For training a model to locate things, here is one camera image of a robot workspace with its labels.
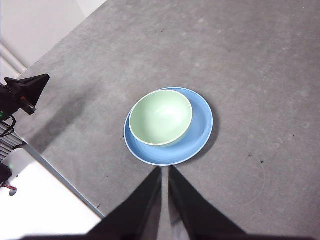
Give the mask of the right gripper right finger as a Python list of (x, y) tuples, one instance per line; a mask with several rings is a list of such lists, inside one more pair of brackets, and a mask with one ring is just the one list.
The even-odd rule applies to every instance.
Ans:
[(310, 240), (305, 236), (248, 234), (210, 204), (171, 165), (168, 192), (191, 240)]

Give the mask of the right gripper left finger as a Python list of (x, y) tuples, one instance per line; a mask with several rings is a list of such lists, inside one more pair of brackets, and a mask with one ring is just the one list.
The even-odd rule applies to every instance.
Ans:
[(27, 235), (24, 240), (138, 240), (162, 188), (162, 169), (157, 166), (133, 193), (86, 234)]

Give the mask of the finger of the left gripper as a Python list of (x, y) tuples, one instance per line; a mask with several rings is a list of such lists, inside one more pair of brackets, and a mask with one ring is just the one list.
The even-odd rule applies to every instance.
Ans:
[(20, 100), (26, 100), (31, 105), (35, 106), (46, 87), (50, 76), (42, 74), (23, 79), (14, 79), (5, 77), (6, 87), (11, 91), (13, 96)]

